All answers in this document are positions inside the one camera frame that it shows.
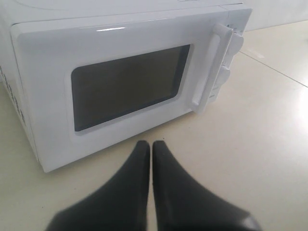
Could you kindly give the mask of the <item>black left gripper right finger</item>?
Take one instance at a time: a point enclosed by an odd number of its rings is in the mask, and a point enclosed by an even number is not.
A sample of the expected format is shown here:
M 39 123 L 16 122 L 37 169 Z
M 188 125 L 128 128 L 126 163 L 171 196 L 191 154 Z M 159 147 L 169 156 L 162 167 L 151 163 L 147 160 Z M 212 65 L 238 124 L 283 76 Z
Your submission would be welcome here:
M 164 141 L 153 143 L 153 190 L 160 231 L 260 231 L 247 211 L 196 181 Z

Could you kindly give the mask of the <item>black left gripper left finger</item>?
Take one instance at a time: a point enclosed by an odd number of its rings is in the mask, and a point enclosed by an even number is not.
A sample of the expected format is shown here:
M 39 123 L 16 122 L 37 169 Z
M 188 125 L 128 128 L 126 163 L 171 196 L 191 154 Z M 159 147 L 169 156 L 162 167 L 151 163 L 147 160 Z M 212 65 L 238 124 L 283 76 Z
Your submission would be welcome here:
M 123 166 L 97 191 L 58 212 L 48 231 L 145 231 L 150 145 L 138 141 Z

